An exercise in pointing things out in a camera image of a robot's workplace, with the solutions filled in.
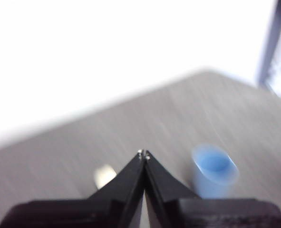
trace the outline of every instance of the gray table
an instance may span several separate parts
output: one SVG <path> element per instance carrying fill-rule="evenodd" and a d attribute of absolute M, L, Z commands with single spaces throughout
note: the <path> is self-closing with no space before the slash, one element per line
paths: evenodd
<path fill-rule="evenodd" d="M 91 195 L 96 168 L 118 172 L 139 148 L 190 186 L 200 143 L 224 148 L 239 167 L 232 197 L 281 208 L 281 99 L 203 72 L 0 150 L 0 220 L 16 203 Z"/>

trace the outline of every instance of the blurred background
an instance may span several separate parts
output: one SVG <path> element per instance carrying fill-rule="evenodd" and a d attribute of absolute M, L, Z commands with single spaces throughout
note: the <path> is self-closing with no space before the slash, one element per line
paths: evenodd
<path fill-rule="evenodd" d="M 259 86 L 277 3 L 0 1 L 0 148 L 200 69 Z"/>
<path fill-rule="evenodd" d="M 281 208 L 281 0 L 0 0 L 0 221 L 141 148 L 192 188 L 201 143 Z"/>

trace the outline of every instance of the blue plastic cup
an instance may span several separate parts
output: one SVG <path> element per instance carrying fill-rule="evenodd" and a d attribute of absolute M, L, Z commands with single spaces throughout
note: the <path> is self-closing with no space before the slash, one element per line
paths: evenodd
<path fill-rule="evenodd" d="M 239 171 L 229 155 L 212 145 L 194 148 L 194 188 L 202 198 L 224 198 L 236 183 Z"/>

